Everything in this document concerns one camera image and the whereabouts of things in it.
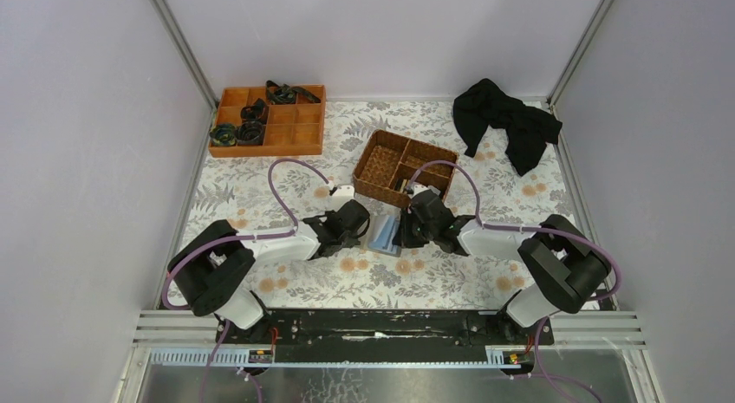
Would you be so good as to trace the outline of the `grey leather card holder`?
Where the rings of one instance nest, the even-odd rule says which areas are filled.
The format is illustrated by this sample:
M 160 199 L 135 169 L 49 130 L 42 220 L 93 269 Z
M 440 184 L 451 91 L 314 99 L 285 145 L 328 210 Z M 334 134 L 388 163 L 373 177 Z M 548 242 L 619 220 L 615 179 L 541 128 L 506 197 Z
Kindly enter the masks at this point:
M 373 216 L 365 238 L 365 247 L 375 253 L 399 257 L 401 247 L 394 243 L 400 219 L 391 214 Z

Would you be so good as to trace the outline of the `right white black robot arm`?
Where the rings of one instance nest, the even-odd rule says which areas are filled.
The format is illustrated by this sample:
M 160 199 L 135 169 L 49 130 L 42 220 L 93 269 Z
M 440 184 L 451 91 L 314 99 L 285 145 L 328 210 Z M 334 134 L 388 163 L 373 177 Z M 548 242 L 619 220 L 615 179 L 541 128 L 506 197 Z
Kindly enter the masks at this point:
M 420 185 L 409 198 L 401 229 L 411 247 L 435 244 L 446 254 L 524 263 L 533 283 L 500 310 L 521 328 L 556 312 L 579 312 L 617 269 L 607 252 L 563 216 L 552 214 L 538 227 L 484 224 L 477 216 L 454 214 L 436 193 Z

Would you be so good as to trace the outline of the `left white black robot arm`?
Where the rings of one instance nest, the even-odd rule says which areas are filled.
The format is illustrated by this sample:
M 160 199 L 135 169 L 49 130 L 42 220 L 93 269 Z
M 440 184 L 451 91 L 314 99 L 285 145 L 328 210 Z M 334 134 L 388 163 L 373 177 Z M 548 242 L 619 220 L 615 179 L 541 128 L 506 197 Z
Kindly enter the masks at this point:
M 218 220 L 167 265 L 166 282 L 175 283 L 186 301 L 174 308 L 252 328 L 268 314 L 257 295 L 241 286 L 255 265 L 332 257 L 358 246 L 369 223 L 370 213 L 356 200 L 305 218 L 288 231 L 239 235 L 228 221 Z

